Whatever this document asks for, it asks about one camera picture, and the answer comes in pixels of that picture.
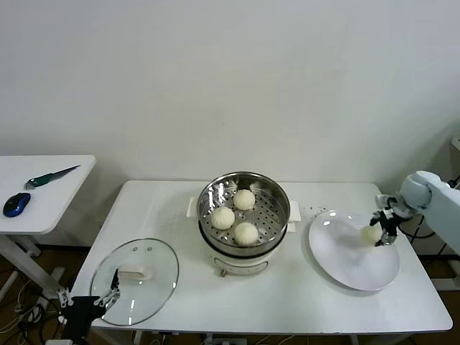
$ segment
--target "white table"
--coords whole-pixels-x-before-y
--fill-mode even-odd
[[[252,334],[412,334],[443,331],[452,320],[404,236],[395,245],[400,273],[376,293],[351,290],[330,278],[307,243],[320,207],[371,215],[378,188],[369,183],[281,183],[302,216],[269,267],[253,277],[226,276],[206,256],[197,221],[185,217],[191,196],[206,183],[129,181],[116,199],[84,262],[73,295],[87,295],[99,262],[132,239],[154,237],[176,251],[178,287],[155,316],[126,327],[150,331]],[[120,329],[102,320],[96,328]]]
[[[20,215],[8,218],[3,212],[0,214],[0,254],[40,285],[46,295],[54,293],[60,287],[56,278],[63,273],[63,270],[55,271],[53,276],[47,274],[30,258],[32,255],[40,254],[40,250],[31,239],[26,236],[14,236],[13,238],[27,250],[26,253],[7,235],[40,235],[53,230],[95,164],[96,158],[91,155],[0,157],[2,210],[9,197],[25,192],[24,184],[30,178],[80,165],[59,180],[54,180],[34,190],[28,190],[32,198]],[[0,299],[16,276],[17,273],[14,272],[3,286]]]

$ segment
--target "table leg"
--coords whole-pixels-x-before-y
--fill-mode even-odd
[[[55,279],[47,274],[6,235],[0,235],[0,254],[16,266],[18,270],[36,282],[45,292],[55,292],[61,288]]]
[[[14,241],[19,242],[26,249],[26,252],[31,252],[34,257],[38,257],[42,251],[38,249],[35,243],[30,239],[30,236],[11,236]]]
[[[409,338],[410,336],[412,336],[411,333],[385,334],[381,336],[375,336],[365,345],[396,345],[404,339]]]
[[[123,331],[96,327],[91,328],[91,330],[103,340],[107,341],[110,345],[133,345],[133,343],[126,338],[125,334],[123,334]]]
[[[351,345],[359,345],[358,336],[356,334],[352,334],[350,336],[350,342],[351,342]]]
[[[134,345],[140,345],[141,344],[141,338],[142,338],[142,331],[136,331],[136,334],[135,334],[134,340],[133,340]]]

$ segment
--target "computer mouse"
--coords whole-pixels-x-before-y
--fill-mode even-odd
[[[3,206],[3,214],[7,217],[15,217],[23,212],[30,201],[30,193],[17,193],[8,199]]]

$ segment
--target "cable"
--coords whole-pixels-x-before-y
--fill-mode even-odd
[[[271,335],[268,335],[268,336],[264,336],[262,339],[260,339],[255,345],[259,345],[260,343],[262,343],[264,340],[267,340],[269,337],[271,337]]]
[[[45,345],[45,343],[46,343],[45,338],[43,338],[43,330],[45,329],[45,326],[46,326],[47,322],[49,322],[49,321],[51,321],[51,320],[54,320],[55,318],[58,318],[58,316],[52,316],[52,317],[50,317],[50,318],[47,318],[47,319],[45,319],[45,320],[42,322],[42,324],[40,325],[40,330],[39,330],[39,332],[38,332],[38,336],[39,336],[39,338],[40,338],[40,343],[41,343],[41,345]],[[52,335],[52,339],[55,338],[56,333],[58,332],[58,329],[59,329],[59,320],[57,320],[57,327],[56,327],[56,329],[55,329],[54,334]]]
[[[442,246],[441,250],[438,252],[438,254],[436,254],[436,256],[441,255],[441,253],[444,251],[444,249],[446,248],[446,246],[447,246],[447,243],[445,243],[445,244]],[[433,262],[435,262],[435,261],[436,261],[436,259],[432,259],[428,264],[426,264],[426,266],[424,266],[424,268],[426,269],[429,265],[431,265],[431,264],[432,264]]]
[[[21,333],[21,331],[17,331],[16,333],[13,333],[7,340],[5,340],[3,343],[1,343],[1,345],[6,345],[6,343],[8,343],[8,341],[12,340],[19,333]]]
[[[401,226],[398,226],[397,228],[398,228],[404,235],[409,236],[409,237],[412,237],[412,238],[414,238],[414,239],[428,239],[428,238],[430,238],[430,237],[436,235],[436,232],[433,231],[433,232],[431,232],[431,233],[428,234],[428,235],[414,236],[414,235],[409,234],[408,232],[405,232],[403,229],[401,229]]]
[[[17,294],[17,305],[21,305],[21,302],[19,302],[19,298],[21,297],[21,293],[23,291],[23,289],[25,289],[25,287],[27,286],[27,284],[29,284],[31,282],[31,280],[28,280],[22,287],[21,287],[21,290],[19,290],[19,293]]]
[[[422,225],[424,220],[425,220],[425,216],[421,216],[420,221],[418,222],[418,225],[417,225],[417,229],[414,232],[413,238],[410,240],[410,244],[414,243],[415,238],[417,237],[417,234],[420,231],[420,226]]]
[[[285,338],[285,339],[283,339],[282,341],[280,341],[280,342],[278,343],[278,345],[284,344],[286,341],[288,341],[289,339],[292,339],[292,338],[294,338],[294,337],[295,337],[295,336],[288,336],[287,338]]]

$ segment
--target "dough ball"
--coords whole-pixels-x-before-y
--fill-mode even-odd
[[[362,238],[370,246],[375,246],[380,237],[382,237],[382,228],[377,224],[375,226],[368,225],[362,229]]]
[[[233,204],[239,210],[250,210],[254,207],[256,197],[254,194],[247,189],[238,190],[233,197]]]
[[[227,230],[235,222],[235,215],[233,211],[228,207],[219,207],[216,208],[213,213],[211,213],[211,223],[216,229]]]
[[[257,242],[259,232],[251,223],[241,223],[235,228],[235,242],[242,246],[249,246]]]

